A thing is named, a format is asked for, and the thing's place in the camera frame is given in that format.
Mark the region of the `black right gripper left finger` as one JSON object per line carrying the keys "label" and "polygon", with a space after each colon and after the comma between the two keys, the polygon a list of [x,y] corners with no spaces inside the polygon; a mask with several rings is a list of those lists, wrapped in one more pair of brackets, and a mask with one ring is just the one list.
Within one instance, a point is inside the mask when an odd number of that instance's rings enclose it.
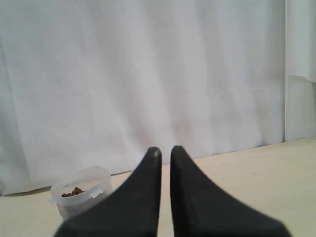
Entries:
{"label": "black right gripper left finger", "polygon": [[57,237],[155,237],[161,195],[162,155],[148,148],[133,173],[111,195],[65,221]]}

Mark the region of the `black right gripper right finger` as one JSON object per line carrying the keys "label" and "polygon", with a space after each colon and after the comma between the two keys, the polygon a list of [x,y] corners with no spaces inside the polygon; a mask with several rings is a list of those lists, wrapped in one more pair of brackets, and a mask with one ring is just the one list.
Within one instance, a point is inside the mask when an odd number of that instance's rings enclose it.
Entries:
{"label": "black right gripper right finger", "polygon": [[170,158],[170,200],[176,237],[289,237],[279,220],[237,200],[212,182],[182,146]]}

